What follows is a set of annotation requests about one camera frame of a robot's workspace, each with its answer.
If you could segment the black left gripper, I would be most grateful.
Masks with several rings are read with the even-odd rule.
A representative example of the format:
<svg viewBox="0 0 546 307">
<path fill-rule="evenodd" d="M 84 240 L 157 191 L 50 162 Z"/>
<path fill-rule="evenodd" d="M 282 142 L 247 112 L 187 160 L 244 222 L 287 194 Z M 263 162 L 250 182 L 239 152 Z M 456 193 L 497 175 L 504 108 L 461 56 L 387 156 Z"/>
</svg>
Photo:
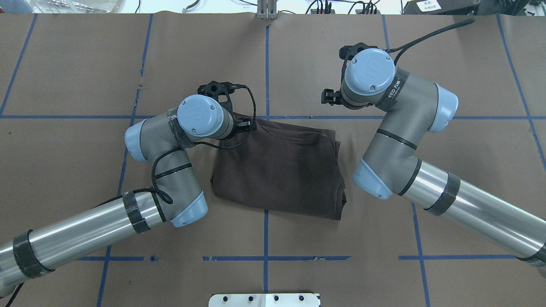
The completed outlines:
<svg viewBox="0 0 546 307">
<path fill-rule="evenodd" d="M 246 120 L 245 115 L 241 115 L 239 113 L 231 113 L 231 116 L 233 119 L 233 128 L 228 135 L 228 139 L 234 138 L 237 134 L 253 130 L 253 121 Z"/>
</svg>

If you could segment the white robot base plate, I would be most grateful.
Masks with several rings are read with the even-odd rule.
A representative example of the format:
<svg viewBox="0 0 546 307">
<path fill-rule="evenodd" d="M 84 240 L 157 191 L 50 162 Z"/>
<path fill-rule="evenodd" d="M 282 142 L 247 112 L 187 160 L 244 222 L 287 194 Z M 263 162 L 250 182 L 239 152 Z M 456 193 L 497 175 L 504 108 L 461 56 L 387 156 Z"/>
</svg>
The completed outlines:
<svg viewBox="0 0 546 307">
<path fill-rule="evenodd" d="M 320 307 L 315 293 L 241 293 L 212 295 L 209 307 Z"/>
</svg>

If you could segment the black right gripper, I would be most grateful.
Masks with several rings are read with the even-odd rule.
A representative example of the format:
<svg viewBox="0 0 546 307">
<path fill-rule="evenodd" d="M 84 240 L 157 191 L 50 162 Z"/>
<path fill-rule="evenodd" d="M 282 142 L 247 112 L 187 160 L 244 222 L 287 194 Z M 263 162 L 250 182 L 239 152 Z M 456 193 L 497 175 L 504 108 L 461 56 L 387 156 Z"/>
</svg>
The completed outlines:
<svg viewBox="0 0 546 307">
<path fill-rule="evenodd" d="M 324 89 L 321 94 L 320 102 L 322 104 L 343 105 L 346 107 L 346 101 L 340 90 Z"/>
</svg>

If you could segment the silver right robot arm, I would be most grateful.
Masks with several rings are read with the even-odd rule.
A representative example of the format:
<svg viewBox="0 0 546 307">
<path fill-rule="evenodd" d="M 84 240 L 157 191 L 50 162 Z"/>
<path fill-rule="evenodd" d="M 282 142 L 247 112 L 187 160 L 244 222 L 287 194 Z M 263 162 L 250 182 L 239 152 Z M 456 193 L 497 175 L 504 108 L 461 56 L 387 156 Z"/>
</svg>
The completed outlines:
<svg viewBox="0 0 546 307">
<path fill-rule="evenodd" d="M 458 97 L 397 66 L 390 50 L 343 46 L 340 90 L 325 89 L 322 103 L 385 112 L 353 174 L 354 183 L 387 200 L 397 194 L 459 226 L 479 233 L 545 274 L 545 219 L 460 179 L 419 156 L 428 132 L 453 120 Z"/>
</svg>

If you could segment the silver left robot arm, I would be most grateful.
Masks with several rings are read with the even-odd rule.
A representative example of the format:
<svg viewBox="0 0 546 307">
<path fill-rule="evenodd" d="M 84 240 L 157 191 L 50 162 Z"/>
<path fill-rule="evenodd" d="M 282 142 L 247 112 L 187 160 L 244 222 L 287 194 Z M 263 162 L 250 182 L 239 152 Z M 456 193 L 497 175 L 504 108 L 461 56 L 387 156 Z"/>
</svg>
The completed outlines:
<svg viewBox="0 0 546 307">
<path fill-rule="evenodd" d="M 1 297 L 32 278 L 98 249 L 150 231 L 162 222 L 182 227 L 207 214 L 207 203 L 187 154 L 207 139 L 250 134 L 256 115 L 237 117 L 229 101 L 191 95 L 178 107 L 131 126 L 125 147 L 138 161 L 151 163 L 151 186 L 130 190 L 85 212 L 1 245 Z"/>
</svg>

